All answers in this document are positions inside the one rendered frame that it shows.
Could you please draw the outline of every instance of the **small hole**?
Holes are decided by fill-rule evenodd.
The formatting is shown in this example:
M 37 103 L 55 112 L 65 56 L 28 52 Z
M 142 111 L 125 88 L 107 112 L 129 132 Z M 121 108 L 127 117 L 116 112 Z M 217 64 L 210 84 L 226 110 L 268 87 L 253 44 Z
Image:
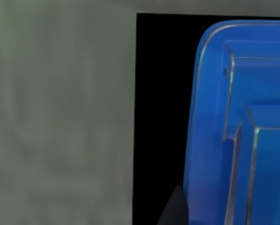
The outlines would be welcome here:
M 224 68 L 224 77 L 228 79 L 228 69 L 226 67 Z

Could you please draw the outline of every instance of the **blue object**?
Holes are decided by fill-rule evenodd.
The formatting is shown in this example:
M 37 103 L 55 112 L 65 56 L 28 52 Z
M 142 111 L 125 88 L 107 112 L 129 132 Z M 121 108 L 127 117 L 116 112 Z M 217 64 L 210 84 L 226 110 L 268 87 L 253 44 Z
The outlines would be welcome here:
M 280 225 L 280 21 L 227 21 L 204 33 L 184 192 L 191 225 Z

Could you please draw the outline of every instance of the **gray floor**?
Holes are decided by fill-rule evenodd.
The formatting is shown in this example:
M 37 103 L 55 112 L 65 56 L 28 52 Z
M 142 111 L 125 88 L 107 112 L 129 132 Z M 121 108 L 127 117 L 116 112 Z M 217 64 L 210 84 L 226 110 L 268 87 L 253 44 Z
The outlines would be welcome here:
M 135 12 L 0 0 L 0 225 L 129 225 Z

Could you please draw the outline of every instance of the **blue bin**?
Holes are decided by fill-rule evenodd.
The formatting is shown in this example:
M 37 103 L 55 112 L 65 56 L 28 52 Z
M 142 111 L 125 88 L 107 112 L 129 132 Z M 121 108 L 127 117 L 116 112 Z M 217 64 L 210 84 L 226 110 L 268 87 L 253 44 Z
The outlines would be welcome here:
M 189 224 L 280 225 L 280 21 L 213 25 L 193 79 Z

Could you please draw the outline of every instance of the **blue lid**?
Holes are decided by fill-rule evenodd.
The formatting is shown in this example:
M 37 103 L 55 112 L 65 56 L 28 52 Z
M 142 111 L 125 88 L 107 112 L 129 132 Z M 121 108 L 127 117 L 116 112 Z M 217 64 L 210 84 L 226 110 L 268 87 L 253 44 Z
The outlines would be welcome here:
M 204 33 L 184 192 L 191 225 L 280 225 L 280 21 L 227 21 Z

